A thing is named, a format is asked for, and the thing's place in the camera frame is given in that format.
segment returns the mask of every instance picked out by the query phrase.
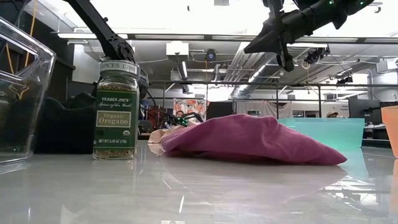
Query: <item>monitor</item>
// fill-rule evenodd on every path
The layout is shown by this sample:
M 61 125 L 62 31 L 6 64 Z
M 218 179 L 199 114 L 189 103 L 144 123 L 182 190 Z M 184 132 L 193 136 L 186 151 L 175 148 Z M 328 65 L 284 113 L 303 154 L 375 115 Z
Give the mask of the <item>monitor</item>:
M 350 118 L 364 118 L 366 123 L 378 125 L 382 123 L 380 101 L 349 99 Z

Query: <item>green label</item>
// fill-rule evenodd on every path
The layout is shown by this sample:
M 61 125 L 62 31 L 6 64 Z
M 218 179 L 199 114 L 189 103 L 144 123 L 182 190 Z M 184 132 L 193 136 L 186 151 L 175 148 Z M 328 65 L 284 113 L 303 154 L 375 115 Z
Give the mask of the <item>green label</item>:
M 138 120 L 136 92 L 98 90 L 96 112 L 95 149 L 134 149 Z

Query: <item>purple towel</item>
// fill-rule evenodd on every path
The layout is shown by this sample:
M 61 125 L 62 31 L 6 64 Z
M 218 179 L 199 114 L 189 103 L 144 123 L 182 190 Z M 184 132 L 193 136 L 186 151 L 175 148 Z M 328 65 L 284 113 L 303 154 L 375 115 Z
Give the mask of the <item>purple towel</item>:
M 337 165 L 347 160 L 338 151 L 279 124 L 271 116 L 239 114 L 210 119 L 164 137 L 161 144 L 170 156 L 246 162 L 267 158 L 318 165 Z

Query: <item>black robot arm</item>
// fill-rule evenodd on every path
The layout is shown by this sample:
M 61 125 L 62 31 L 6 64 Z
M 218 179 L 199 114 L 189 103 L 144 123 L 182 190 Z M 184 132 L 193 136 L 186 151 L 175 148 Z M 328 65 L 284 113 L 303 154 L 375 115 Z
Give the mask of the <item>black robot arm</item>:
M 269 19 L 260 34 L 244 49 L 245 53 L 273 52 L 286 71 L 294 69 L 286 44 L 312 35 L 313 31 L 332 22 L 339 29 L 347 16 L 357 13 L 374 0 L 294 0 L 299 10 L 282 11 L 283 0 L 263 0 L 270 8 Z
M 90 0 L 64 0 L 76 11 L 88 28 L 97 36 L 106 57 L 111 60 L 128 60 L 136 63 L 132 47 L 120 36 L 115 34 L 107 25 L 107 18 L 102 18 Z M 149 79 L 145 71 L 141 69 L 138 80 L 139 96 L 143 99 L 148 91 Z

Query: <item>spice jar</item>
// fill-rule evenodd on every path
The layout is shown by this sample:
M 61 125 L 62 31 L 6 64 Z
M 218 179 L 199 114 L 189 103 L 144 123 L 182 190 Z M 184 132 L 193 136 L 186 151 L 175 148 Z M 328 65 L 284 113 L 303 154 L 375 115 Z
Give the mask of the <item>spice jar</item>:
M 101 63 L 97 87 L 95 159 L 131 159 L 137 147 L 140 68 L 130 61 Z

